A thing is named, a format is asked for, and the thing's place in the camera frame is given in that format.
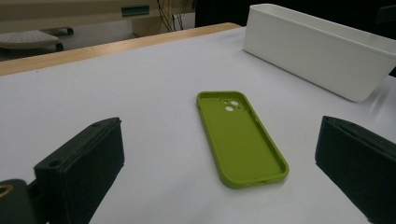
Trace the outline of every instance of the white table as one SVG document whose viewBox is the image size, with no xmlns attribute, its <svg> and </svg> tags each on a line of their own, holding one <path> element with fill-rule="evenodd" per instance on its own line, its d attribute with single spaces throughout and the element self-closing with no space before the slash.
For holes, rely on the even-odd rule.
<svg viewBox="0 0 396 224">
<path fill-rule="evenodd" d="M 0 179 L 97 120 L 122 119 L 125 166 L 91 223 L 367 223 L 315 165 L 322 116 L 396 142 L 396 78 L 352 103 L 242 49 L 245 28 L 0 77 Z M 243 92 L 290 166 L 281 183 L 219 181 L 195 105 Z"/>
</svg>

